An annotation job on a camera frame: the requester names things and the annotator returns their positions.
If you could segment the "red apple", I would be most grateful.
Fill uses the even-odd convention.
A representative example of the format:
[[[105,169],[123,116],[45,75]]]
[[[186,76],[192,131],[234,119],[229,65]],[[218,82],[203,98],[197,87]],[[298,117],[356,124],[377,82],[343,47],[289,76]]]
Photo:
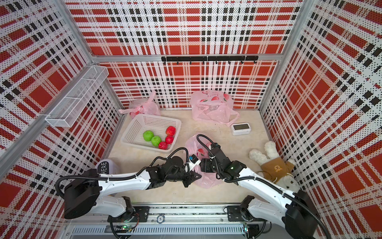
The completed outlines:
[[[165,138],[165,142],[167,144],[172,144],[174,142],[174,137],[171,136],[171,135],[168,135],[166,138]]]
[[[158,148],[161,150],[167,150],[168,149],[168,144],[165,141],[162,141],[159,143]]]
[[[176,128],[174,126],[169,126],[166,129],[166,135],[167,136],[174,136],[176,134]]]

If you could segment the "green apple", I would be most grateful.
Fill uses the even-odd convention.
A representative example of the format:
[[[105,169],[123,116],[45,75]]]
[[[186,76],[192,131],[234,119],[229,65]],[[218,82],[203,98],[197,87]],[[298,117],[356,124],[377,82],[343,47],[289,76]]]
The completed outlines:
[[[151,141],[151,138],[154,136],[154,133],[151,131],[151,130],[146,130],[144,133],[143,133],[143,139],[145,141]]]
[[[162,142],[162,139],[161,139],[161,137],[160,136],[153,136],[152,138],[151,138],[151,143],[152,143],[152,145],[154,146],[154,147],[158,147],[159,146],[159,144]]]

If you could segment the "white plastic basket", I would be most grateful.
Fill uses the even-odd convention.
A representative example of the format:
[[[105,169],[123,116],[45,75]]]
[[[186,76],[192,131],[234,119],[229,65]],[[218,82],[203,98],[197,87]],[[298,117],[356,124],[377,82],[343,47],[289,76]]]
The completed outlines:
[[[120,142],[127,146],[134,146],[142,149],[154,150],[158,152],[170,152],[180,133],[182,122],[179,119],[161,117],[155,115],[139,114],[131,120],[122,134]],[[175,134],[172,136],[172,143],[161,149],[160,143],[166,144],[166,131],[173,127]]]

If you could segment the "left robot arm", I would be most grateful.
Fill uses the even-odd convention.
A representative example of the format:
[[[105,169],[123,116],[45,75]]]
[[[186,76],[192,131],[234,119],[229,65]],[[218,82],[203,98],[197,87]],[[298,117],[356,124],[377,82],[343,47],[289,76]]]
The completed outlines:
[[[116,198],[114,194],[156,189],[166,182],[182,182],[184,187],[188,187],[201,179],[201,175],[193,171],[198,164],[200,160],[192,155],[186,160],[172,156],[162,165],[144,167],[130,174],[99,174],[96,169],[90,169],[82,175],[59,178],[55,189],[64,199],[65,219],[79,218],[88,213],[117,218],[125,213],[133,214],[134,210],[128,197]]]

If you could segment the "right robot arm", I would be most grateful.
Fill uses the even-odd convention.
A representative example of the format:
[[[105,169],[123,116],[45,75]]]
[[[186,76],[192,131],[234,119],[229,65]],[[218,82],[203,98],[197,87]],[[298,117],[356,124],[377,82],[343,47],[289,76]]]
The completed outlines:
[[[243,201],[241,211],[246,220],[263,219],[282,226],[294,239],[312,239],[317,229],[321,229],[326,238],[331,238],[306,192],[293,192],[266,180],[245,164],[231,161],[215,143],[204,148],[209,158],[202,160],[203,172],[214,172],[218,179],[246,188],[261,197],[258,200],[248,196]]]

